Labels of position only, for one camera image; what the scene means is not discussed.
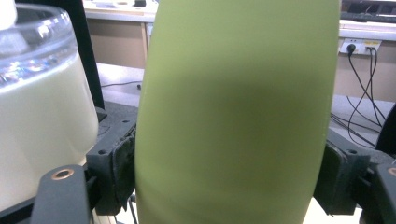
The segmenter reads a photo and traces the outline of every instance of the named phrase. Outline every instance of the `wall outlet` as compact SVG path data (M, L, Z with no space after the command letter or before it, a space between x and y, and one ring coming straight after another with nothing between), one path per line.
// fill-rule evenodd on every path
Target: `wall outlet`
M347 46L349 46L350 44L354 44L356 46L355 51L353 51L353 54L370 55L370 50L368 48L375 48L375 50L378 51L379 46L381 45L381 40L346 38L344 40L343 45L339 49L339 52L348 54Z

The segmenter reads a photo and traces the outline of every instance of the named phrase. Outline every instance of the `plastic container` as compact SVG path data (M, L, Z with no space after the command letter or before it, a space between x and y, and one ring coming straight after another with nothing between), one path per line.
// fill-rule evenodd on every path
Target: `plastic container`
M139 223L301 224L318 178L339 2L162 0L136 132Z
M17 23L0 31L0 211L34 197L49 170L82 164L98 130L67 13L17 11Z

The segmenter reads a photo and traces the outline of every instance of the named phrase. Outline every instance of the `black mechanical holder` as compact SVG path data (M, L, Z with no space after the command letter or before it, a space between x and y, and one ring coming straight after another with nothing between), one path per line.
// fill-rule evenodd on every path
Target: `black mechanical holder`
M135 132L128 119L111 128L88 152L83 167L67 165L48 172L35 199L0 212L0 224L88 224L93 208L98 215L115 216L126 208L135 187ZM395 165L371 163L370 156L329 130L314 194L327 214L353 215L358 204L363 209L361 223L394 224L395 190Z

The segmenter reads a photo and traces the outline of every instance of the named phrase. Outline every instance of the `white liquid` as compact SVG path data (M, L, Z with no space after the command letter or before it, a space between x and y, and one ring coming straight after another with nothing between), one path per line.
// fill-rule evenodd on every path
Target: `white liquid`
M0 89L0 211L34 197L51 169L83 163L97 130L78 55L37 80Z

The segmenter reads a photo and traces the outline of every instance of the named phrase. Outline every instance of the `green cylinder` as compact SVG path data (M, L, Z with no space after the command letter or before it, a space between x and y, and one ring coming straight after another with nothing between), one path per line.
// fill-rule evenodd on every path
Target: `green cylinder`
M338 22L338 1L161 1L137 121L139 223L303 222Z

